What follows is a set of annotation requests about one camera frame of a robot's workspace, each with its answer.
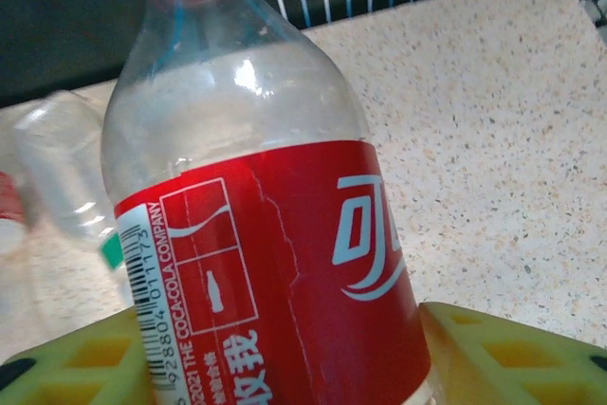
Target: bottle label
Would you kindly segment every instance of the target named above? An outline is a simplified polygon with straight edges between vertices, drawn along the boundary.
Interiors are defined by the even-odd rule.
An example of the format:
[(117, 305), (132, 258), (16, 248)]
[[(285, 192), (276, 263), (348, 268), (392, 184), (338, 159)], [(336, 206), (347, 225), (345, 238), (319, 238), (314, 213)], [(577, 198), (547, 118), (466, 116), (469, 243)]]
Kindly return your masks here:
[(0, 219), (26, 223), (19, 192), (10, 175), (6, 173), (0, 173)]
[(116, 215), (159, 405), (401, 404), (428, 374), (370, 144), (215, 163)]

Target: clear plastic bottle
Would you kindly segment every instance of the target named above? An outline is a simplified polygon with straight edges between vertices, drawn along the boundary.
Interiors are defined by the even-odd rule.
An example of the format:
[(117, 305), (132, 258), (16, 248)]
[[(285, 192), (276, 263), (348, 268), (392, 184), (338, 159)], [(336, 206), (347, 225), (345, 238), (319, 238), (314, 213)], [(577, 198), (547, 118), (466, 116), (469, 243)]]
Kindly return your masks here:
[(13, 127), (19, 160), (55, 225), (98, 251), (127, 304), (131, 291), (101, 177), (101, 116), (73, 92), (50, 94)]
[(26, 214), (19, 194), (23, 171), (11, 154), (13, 123), (14, 119), (7, 119), (6, 113), (0, 116), (0, 144), (4, 148), (4, 154), (0, 154), (0, 258), (21, 247), (27, 235)]
[(436, 403), (349, 83), (263, 0), (146, 4), (102, 168), (158, 403)]

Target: granite countertop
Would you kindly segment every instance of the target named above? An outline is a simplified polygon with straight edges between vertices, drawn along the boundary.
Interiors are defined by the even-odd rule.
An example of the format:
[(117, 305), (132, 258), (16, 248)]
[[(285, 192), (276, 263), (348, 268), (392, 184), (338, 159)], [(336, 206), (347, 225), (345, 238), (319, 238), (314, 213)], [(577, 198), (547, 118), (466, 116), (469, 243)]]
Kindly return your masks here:
[[(364, 104), (417, 299), (606, 346), (607, 48), (579, 1), (429, 0), (307, 34)], [(112, 86), (82, 93), (103, 109)], [(124, 307), (25, 197), (0, 359)]]

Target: coca-cola bottle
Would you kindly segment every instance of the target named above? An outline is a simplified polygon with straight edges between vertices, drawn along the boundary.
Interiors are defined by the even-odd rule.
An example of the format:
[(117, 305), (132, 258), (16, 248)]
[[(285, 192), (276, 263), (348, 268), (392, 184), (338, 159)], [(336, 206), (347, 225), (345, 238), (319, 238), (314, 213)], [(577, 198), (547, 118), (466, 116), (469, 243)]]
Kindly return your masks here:
[(263, 0), (146, 0), (102, 168), (160, 405), (435, 403), (369, 139)]

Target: green plastic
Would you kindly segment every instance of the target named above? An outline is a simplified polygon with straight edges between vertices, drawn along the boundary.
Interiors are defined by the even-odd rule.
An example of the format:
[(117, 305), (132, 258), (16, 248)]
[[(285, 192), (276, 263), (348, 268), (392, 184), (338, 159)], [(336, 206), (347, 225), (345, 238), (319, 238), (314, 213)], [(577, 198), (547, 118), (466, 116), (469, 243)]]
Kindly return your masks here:
[(101, 246), (101, 256), (110, 269), (114, 270), (122, 264), (124, 256), (122, 255), (122, 247), (120, 246), (120, 238), (117, 232), (107, 238)]

